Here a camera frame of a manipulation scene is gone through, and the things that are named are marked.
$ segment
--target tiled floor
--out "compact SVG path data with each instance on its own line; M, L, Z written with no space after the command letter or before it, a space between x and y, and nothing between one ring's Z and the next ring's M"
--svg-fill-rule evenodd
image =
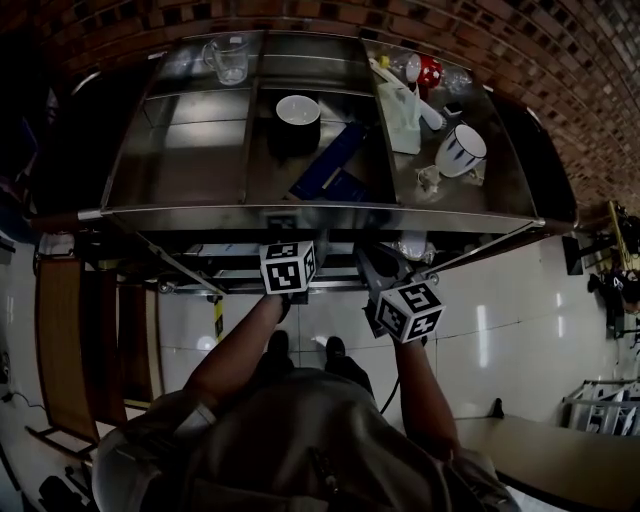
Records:
M0 348L11 357L12 389L42 403L31 258L32 248L18 246L11 266L0 266ZM447 310L426 351L457 417L485 415L501 397L508 413L554 422L562 396L582 380L633 373L627 342L605 339L604 311L587 293L587 278L567 276L559 238L440 274L438 290ZM257 300L225 298L225 331ZM322 367L323 344L331 335L341 336L349 355L369 373L382 406L397 377L394 352L388 336L371 335L361 311L366 300L365 293L314 295L308 305L293 307L281 327L299 366ZM162 295L159 318L164 383L173 391L216 344L213 305L198 297ZM385 416L402 427L399 394ZM25 425L44 429L44 412L18 397L0 402L0 442L22 486L37 496L46 476L64 477L68 461L30 438ZM0 474L0 491L5 483ZM0 492L0 510L13 510L12 499Z

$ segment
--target person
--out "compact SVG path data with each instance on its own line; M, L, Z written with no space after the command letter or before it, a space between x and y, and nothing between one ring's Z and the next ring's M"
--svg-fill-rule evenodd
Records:
M325 371L294 368L274 333L287 310L262 298L183 390L102 440L102 512L518 510L488 458L461 448L419 341L395 345L404 435L339 338Z

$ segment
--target black pants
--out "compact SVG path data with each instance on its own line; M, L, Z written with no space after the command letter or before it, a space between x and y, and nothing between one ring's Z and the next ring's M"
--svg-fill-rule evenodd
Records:
M288 355L278 352L265 352L258 363L252 380L263 384L273 382L289 373L293 368L293 362ZM333 358L327 361L324 370L359 384L373 396L367 372L360 368L350 357Z

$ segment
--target cable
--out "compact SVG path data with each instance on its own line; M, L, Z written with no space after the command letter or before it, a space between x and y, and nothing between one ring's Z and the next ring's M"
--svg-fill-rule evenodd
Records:
M396 391L398 391L399 385L400 385L400 377L396 379L396 384L395 386L393 386L393 391L389 395L389 398L387 398L387 401L385 402L385 404L382 406L382 409L380 409L380 414L384 414L384 411L386 411L387 407L389 407L391 400L393 400L393 397L396 396Z
M18 396L22 397L23 400L25 402L27 402L27 405L29 407L40 407L40 409L42 409L44 412L47 412L47 410L44 408L44 406L42 406L40 404L32 404L31 402L29 402L29 399L26 396L24 396L22 393L18 393L17 391L9 391L9 393L7 393L6 395L4 395L2 397L2 401L4 403L7 403L7 402L11 401L11 399L13 398L13 395L18 395Z

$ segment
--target person's left arm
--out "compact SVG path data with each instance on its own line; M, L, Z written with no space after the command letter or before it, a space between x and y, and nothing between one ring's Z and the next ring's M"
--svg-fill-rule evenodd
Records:
M253 375L283 312L282 296L266 295L193 371L184 389L200 391L215 409Z

